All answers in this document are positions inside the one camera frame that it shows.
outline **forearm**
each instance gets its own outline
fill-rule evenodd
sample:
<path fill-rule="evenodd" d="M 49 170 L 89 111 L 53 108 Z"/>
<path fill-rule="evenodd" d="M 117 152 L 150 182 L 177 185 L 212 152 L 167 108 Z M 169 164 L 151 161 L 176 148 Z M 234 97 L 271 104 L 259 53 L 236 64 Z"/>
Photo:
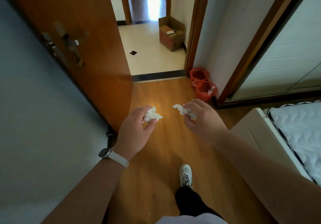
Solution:
<path fill-rule="evenodd" d="M 215 147 L 239 171 L 259 200 L 279 223 L 320 220 L 321 188 L 264 156 L 231 133 Z"/>
<path fill-rule="evenodd" d="M 99 161 L 42 223 L 101 224 L 123 170 L 111 159 Z"/>

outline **person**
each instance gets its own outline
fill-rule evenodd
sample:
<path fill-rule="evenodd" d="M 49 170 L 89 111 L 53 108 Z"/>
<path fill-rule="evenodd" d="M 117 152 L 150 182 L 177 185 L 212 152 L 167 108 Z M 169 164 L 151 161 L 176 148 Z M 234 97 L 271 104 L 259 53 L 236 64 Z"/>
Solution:
<path fill-rule="evenodd" d="M 156 125 L 156 120 L 151 120 L 145 129 L 142 127 L 142 118 L 150 108 L 134 109 L 121 125 L 112 150 L 128 161 L 144 147 Z M 321 222 L 321 188 L 317 184 L 289 171 L 233 135 L 205 102 L 192 100 L 184 108 L 191 109 L 197 117 L 193 121 L 185 115 L 186 126 L 230 161 L 278 223 Z M 102 159 L 43 223 L 100 224 L 123 170 L 118 162 Z M 188 165 L 182 165 L 179 177 L 180 187 L 175 197 L 180 216 L 163 217 L 157 224 L 226 223 L 191 188 L 192 171 Z"/>

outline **shoe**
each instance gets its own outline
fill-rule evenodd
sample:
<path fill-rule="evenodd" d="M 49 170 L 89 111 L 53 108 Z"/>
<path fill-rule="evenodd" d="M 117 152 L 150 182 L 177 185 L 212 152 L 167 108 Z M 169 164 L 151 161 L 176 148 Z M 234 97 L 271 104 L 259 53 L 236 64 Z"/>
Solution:
<path fill-rule="evenodd" d="M 187 164 L 183 164 L 179 169 L 180 186 L 192 185 L 192 170 Z"/>

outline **white watch strap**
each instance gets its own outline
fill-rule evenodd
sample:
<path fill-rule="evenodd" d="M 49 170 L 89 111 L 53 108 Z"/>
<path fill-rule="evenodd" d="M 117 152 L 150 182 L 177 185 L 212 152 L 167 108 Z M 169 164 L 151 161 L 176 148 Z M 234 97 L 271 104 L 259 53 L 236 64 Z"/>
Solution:
<path fill-rule="evenodd" d="M 129 162 L 119 154 L 115 153 L 114 151 L 111 151 L 108 158 L 117 161 L 120 165 L 123 165 L 125 169 L 127 169 Z"/>

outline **person's right arm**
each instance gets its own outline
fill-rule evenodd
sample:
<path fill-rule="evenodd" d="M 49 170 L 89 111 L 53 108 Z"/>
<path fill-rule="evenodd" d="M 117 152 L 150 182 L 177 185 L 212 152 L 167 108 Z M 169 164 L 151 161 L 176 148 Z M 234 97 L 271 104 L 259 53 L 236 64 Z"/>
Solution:
<path fill-rule="evenodd" d="M 184 108 L 191 109 L 197 117 L 194 122 L 185 115 L 187 127 L 230 161 L 278 223 L 321 222 L 320 186 L 233 135 L 205 102 L 192 100 Z"/>

